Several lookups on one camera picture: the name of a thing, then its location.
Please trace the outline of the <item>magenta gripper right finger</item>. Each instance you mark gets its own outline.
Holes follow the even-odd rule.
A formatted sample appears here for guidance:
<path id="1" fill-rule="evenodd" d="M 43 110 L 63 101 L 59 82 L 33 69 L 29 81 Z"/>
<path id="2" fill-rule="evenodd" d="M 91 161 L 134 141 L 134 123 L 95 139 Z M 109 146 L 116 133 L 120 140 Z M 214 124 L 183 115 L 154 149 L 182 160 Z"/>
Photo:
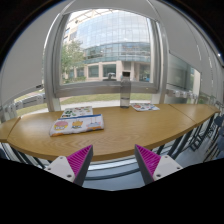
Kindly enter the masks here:
<path id="1" fill-rule="evenodd" d="M 135 145 L 134 153 L 146 185 L 182 169 L 170 156 L 160 156 L 142 146 Z"/>

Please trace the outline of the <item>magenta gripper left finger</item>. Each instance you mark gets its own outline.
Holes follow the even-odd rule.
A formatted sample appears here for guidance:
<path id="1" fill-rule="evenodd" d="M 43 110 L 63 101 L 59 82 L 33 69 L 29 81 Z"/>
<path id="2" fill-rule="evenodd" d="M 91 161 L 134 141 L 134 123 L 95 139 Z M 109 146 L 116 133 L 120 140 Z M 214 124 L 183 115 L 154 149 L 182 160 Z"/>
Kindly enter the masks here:
<path id="1" fill-rule="evenodd" d="M 89 145 L 65 157 L 57 157 L 46 171 L 69 182 L 82 186 L 93 156 L 93 146 Z"/>

